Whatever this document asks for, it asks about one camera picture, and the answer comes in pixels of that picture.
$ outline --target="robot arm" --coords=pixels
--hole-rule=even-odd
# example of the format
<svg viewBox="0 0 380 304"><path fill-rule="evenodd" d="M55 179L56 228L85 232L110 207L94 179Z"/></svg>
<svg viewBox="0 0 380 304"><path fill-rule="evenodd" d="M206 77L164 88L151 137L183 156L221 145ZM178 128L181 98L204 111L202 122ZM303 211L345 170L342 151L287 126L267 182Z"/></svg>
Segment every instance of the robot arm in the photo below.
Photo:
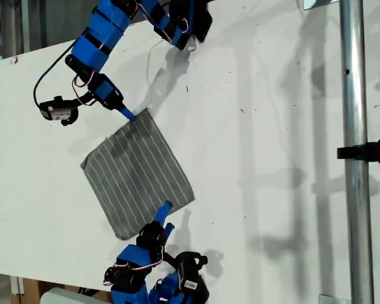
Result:
<svg viewBox="0 0 380 304"><path fill-rule="evenodd" d="M172 204L166 202L154 221L140 231L136 245L128 245L114 266L107 269L104 285L112 285L114 304L159 304L161 298L168 304L206 303L209 292L198 272L207 264L207 257L183 252L173 258L165 252L165 244L174 229L171 223L163 228L171 208ZM145 278L162 261L168 262L175 272L159 280L148 294Z"/></svg>
<svg viewBox="0 0 380 304"><path fill-rule="evenodd" d="M110 53L138 11L154 25L156 33L179 49L184 49L192 35L203 42L212 24L207 1L172 0L168 16L157 0L101 0L93 10L84 33L71 46L72 53L66 57L66 64L76 73L72 86L77 86L76 80L80 78L84 83L80 87L87 86L91 99L99 101L109 110L118 110L129 120L134 120L135 116L123 103L121 92L106 75L100 73ZM37 85L34 87L35 103L48 120L62 120L63 125L70 125L78 117L77 106L87 105L78 96L73 101L62 104L54 103L53 100L38 105L35 96Z"/></svg>

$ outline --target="white stripe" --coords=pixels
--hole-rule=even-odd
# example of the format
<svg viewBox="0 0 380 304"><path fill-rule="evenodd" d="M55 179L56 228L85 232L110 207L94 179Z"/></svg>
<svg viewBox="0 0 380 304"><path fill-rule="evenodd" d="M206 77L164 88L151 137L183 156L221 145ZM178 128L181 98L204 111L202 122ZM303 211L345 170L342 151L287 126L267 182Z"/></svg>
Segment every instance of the white stripe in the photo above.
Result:
<svg viewBox="0 0 380 304"><path fill-rule="evenodd" d="M138 179L141 180L141 178L139 177L138 173L135 171L135 167L134 167L134 165L132 164L132 162L131 162L131 160L130 160L128 154L127 154L127 152L124 150L124 147L122 146L122 144L120 143L119 140L117 140L117 142L119 143L119 145L120 145L122 151L123 151L124 154L126 155L128 161L129 161L129 163L131 164L131 167L132 167L133 171L135 172L135 174L137 175ZM158 200L160 200L160 197L157 195L157 193L156 193L154 187L152 186L151 181L149 180L148 176L146 175L146 172L145 172L144 168L143 168L142 165L141 165L141 162L138 160L137 156L136 156L135 153L134 153L134 150L132 150L132 148L131 148L131 146L130 146L130 144L129 144L128 141L127 141L127 146L128 146L128 148L132 151L132 155L134 155L134 157L135 157L135 159L137 160L139 166L141 167L142 171L144 172L144 175L145 175L145 177L147 178L147 180L148 180L148 182L149 182L149 184L150 184L150 186L151 186L151 188L152 188L152 190L153 190L155 196L158 198ZM153 200L152 200L151 196L148 194L148 192L146 192L146 194L149 196L149 200L151 201L152 206L153 206L153 208L155 209L155 214L156 214L156 212L158 212L158 209L157 209L157 207L155 206L155 204L153 203Z"/></svg>
<svg viewBox="0 0 380 304"><path fill-rule="evenodd" d="M115 146L114 146L114 142L113 142L112 140L110 140L110 139L108 139L108 140L109 140L109 142L111 142L111 145L113 146L113 149L116 150L116 149L115 149ZM152 213L150 212L148 206L146 205L145 200L143 199L141 193L139 192L137 185L135 184L134 180L133 180L132 177L131 177L131 174L130 174L131 172L128 171L128 168L127 168L127 166L125 166L125 163L122 161L121 157L118 157L118 160L120 161L121 165L124 167L124 170L126 171L128 177L129 177L129 179L131 180L131 183L134 185L135 190L137 191L139 197L141 198L141 200L142 200L142 202L143 202L143 204L144 204L146 210L148 211L149 215L151 216L151 218L153 218L153 215L152 215ZM132 169L133 169L132 171L134 171L135 174L138 176L138 173L135 171L134 166L132 166ZM149 200L152 201L151 197L150 197L149 194L148 194L148 191L146 190L146 187L143 187L143 189L145 190L146 195L148 195Z"/></svg>
<svg viewBox="0 0 380 304"><path fill-rule="evenodd" d="M113 174L113 171L111 171L111 168L110 168L110 166L108 165L107 159L105 158L103 152L101 152L101 148L98 149L98 152L99 152L100 155L103 157L103 160L104 160L104 162L106 163L107 168L108 168L108 170L110 171L110 174L111 174L111 176L113 177L115 184L117 185L117 187L119 188L119 190L120 190L120 192L121 192L121 195L122 195L122 197L123 197L123 199L124 199L124 201L125 201L125 204L128 206L129 210L131 211L132 216L134 216L134 219L135 219L135 221L136 221L136 223L137 223L138 229L141 229L142 224L140 224L140 223L138 222L137 217L135 216L134 211L132 211L132 208L131 208L131 206L130 206L128 200L127 200L126 195L124 195L124 192L122 192L121 187L120 187L120 185L118 184L117 179L115 178L115 176L114 176L114 174ZM132 195L130 189L128 189L128 192L131 194L132 199L134 200L135 198L133 197L133 195ZM127 216L125 210L123 210L123 211L124 211L124 214L125 214L125 216L127 217L127 219L129 219L130 217Z"/></svg>
<svg viewBox="0 0 380 304"><path fill-rule="evenodd" d="M117 167L117 164L115 163L114 157L111 155L110 150L108 150L106 143L104 143L104 147L106 148L106 150L107 150L107 152L108 152L110 158L113 160L114 166L117 168L118 173L120 174L120 177L121 177L122 181L124 182L125 187L128 189L129 193L131 194L132 199L134 200L134 203L135 203L135 205L136 205L136 207L137 207L137 209L138 209L138 212L139 212L139 214L141 215L142 219L144 220L144 223L146 224L146 219L144 218L144 216L143 216L141 210L139 209L139 207L138 207L138 205L137 205L137 202L136 202L134 196L133 196L132 193L131 193L131 190L128 188L128 185L127 185L127 183L125 182L125 179L124 179L124 177L122 176L120 169ZM136 191L137 191L137 193L138 193L140 199L142 200L142 202L143 202L144 205L145 205L145 202L144 202L144 200L142 199L141 195L139 194L139 191L138 191L137 187L135 186L134 182L132 182L132 184L134 185L134 187L135 187L135 189L136 189Z"/></svg>
<svg viewBox="0 0 380 304"><path fill-rule="evenodd" d="M172 186L170 185L169 181L167 180L165 174L164 174L163 171L162 171L162 168L159 166L159 164L158 164L158 162L156 161L156 158L155 158L155 156L153 155L151 149L150 149L149 146L146 144L146 141L145 141L144 137L141 136L141 138L142 138L142 141L143 141L144 144L145 144L145 147L146 147L146 148L149 150L149 152L151 153L153 160L155 161L156 165L158 166L158 168L159 168L159 170L160 170L160 173L162 173L162 176L165 178L165 181L166 181L167 185L169 186L170 190L171 190L172 193L173 193L173 196L175 197L176 203L179 203L179 200L178 200L177 197L176 197L175 191L173 191Z"/></svg>
<svg viewBox="0 0 380 304"><path fill-rule="evenodd" d="M145 129L146 129L146 132L148 132L150 138L151 138L152 141L153 141L153 144L156 146L156 148L157 148L158 151L159 151L160 156L163 158L163 161L165 162L166 167L169 169L170 174L172 174L172 177L174 178L176 184L178 185L178 187L179 187L179 189L180 189L180 191L181 191L181 193L182 193L182 195L183 195L183 198L184 198L185 203L187 203L187 202L186 202L186 201L187 201L187 198L186 198L186 195L184 195L184 192L183 192L183 189L182 189L181 185L179 184L179 182L177 182L176 176L173 174L172 170L171 170L170 167L169 167L169 164L168 164L167 161L166 161L166 158L163 157L162 152L160 151L158 145L155 143L155 140L153 139L153 136L151 135L151 132L149 131L148 127L146 126L146 124L145 124L142 120L139 120L139 121L144 125L144 127L145 127Z"/></svg>
<svg viewBox="0 0 380 304"><path fill-rule="evenodd" d="M148 117L150 118L150 120L151 120L153 126L155 127L155 129L156 129L156 130L159 130L157 124L155 123L155 121L153 120L152 116L149 114L149 112L148 112L147 110L146 110L146 114L147 114ZM169 146L167 145L166 140L163 138L162 133L161 133L161 132L156 132L156 133L158 133L159 138L162 140L162 142L163 142L163 144L165 145L167 151L169 151L169 152L171 153L170 157L172 157L173 161L175 162L176 167L177 167L177 170L180 172L182 178L183 178L184 181L186 182L186 184L187 184L187 186L188 186L188 188L189 188L189 190L190 190L190 193L193 193L193 189L192 189L192 187L191 187L191 185L190 185L189 180L188 180L187 177L184 175L184 173L183 173L183 171L182 171L182 169L181 169L181 166L179 165L179 162L177 161L176 157L173 155L173 152L171 152L171 149L170 149Z"/></svg>
<svg viewBox="0 0 380 304"><path fill-rule="evenodd" d="M99 167L100 167L101 171L103 171L103 175L106 177L106 172L104 171L104 169L103 169L102 166L100 165L100 162L97 160L97 158L95 157L95 155L96 155L96 154L93 153L93 158L94 158L94 160L99 164ZM132 228L130 222L128 221L128 216L127 216L127 214L126 214L124 208L122 208L121 202L118 200L118 197L117 197L117 195L115 194L114 189L113 189L112 187L110 187L110 188L111 188L111 190L113 191L114 196L115 196L115 198L116 198L117 201L118 201L118 204L120 205L122 211L123 211L124 214L125 214L125 218L127 219L127 224L129 225L129 227L131 228L131 230L133 231L133 233L135 233L135 230Z"/></svg>
<svg viewBox="0 0 380 304"><path fill-rule="evenodd" d="M123 223L122 223L122 221L121 221L121 219L120 219L120 216L118 215L118 212L115 210L115 208L114 208L114 206L113 206L113 204L112 204L112 202L111 202L111 199L110 199L110 197L108 196L107 191L106 191L106 189L105 189L104 186L103 186L103 183L101 182L101 179L100 179L99 174L98 174L97 171L94 169L94 167L93 167L93 165L91 164L91 162L88 161L87 163L89 164L89 166L91 167L91 169L93 170L93 172L97 175L97 178L98 178L98 180L99 180L99 183L100 183L101 187L103 188L103 191L104 191L104 193L106 194L106 196L107 196L107 198L108 198L108 201L110 202L110 206L113 207L114 212L115 212L115 214L117 215L118 220L120 221L121 227L124 227L125 232L127 233L127 237L129 237L128 230L127 230L127 229L125 228L125 226L123 225Z"/></svg>
<svg viewBox="0 0 380 304"><path fill-rule="evenodd" d="M162 190L163 195L165 196L164 201L168 200L169 197L166 195L165 190L163 190L163 187L162 187L162 185L160 184L159 179L157 178L156 174L153 172L152 166L151 166L151 164L149 163L149 161L146 159L145 154L143 153L143 151L142 151L142 149L141 149L141 146L139 145L139 143L138 143L137 140L135 139L134 133L132 133L132 138L134 139L134 141L135 141L135 143L137 144L137 146L138 146L138 148L139 148L139 150L140 150L142 156L144 157L146 163L148 164L149 169L151 169L153 176L154 176L155 179L158 181L158 184L159 184L159 186L160 186L160 189Z"/></svg>

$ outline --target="gray striped towel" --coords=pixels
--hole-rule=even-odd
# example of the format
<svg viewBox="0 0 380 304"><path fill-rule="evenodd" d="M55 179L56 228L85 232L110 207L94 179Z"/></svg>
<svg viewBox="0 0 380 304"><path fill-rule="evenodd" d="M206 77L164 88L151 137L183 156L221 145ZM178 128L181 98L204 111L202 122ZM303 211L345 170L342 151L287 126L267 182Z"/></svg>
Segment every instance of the gray striped towel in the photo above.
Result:
<svg viewBox="0 0 380 304"><path fill-rule="evenodd" d="M81 165L114 233L135 236L166 200L194 201L190 183L147 110L92 151Z"/></svg>

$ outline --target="white surface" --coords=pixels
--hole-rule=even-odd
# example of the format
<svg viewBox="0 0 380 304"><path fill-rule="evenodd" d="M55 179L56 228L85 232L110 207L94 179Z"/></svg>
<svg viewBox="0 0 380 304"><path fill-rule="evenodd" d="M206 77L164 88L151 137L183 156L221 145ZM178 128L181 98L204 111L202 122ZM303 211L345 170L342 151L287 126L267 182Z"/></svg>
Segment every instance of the white surface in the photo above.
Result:
<svg viewBox="0 0 380 304"><path fill-rule="evenodd" d="M210 303L350 298L344 164L336 159L338 5L210 7L213 27L187 69L147 23L127 31L104 68L130 109L150 106L194 189L196 201L168 218L177 229L167 249L210 257ZM365 15L369 138L378 140L380 1L366 1ZM127 242L114 237L80 163L125 120L100 105L81 109L69 127L41 117L32 88L68 45L0 62L0 273L104 288L104 272ZM72 98L72 77L59 64L39 100ZM378 304L380 167L370 173ZM149 285L167 271L152 272Z"/></svg>
<svg viewBox="0 0 380 304"><path fill-rule="evenodd" d="M342 300L321 295L319 296L319 304L350 304L350 300Z"/></svg>
<svg viewBox="0 0 380 304"><path fill-rule="evenodd" d="M73 293L61 288L53 288L41 297L41 304L105 304L106 302Z"/></svg>

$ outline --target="silver pipe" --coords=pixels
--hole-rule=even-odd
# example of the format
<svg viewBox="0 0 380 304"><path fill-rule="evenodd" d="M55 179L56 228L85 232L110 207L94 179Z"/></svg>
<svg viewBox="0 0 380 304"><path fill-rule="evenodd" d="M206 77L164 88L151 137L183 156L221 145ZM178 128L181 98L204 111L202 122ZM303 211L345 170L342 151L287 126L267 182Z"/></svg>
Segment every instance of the silver pipe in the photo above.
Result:
<svg viewBox="0 0 380 304"><path fill-rule="evenodd" d="M365 48L362 0L339 0L345 147L367 142ZM369 167L346 160L352 304L374 304Z"/></svg>

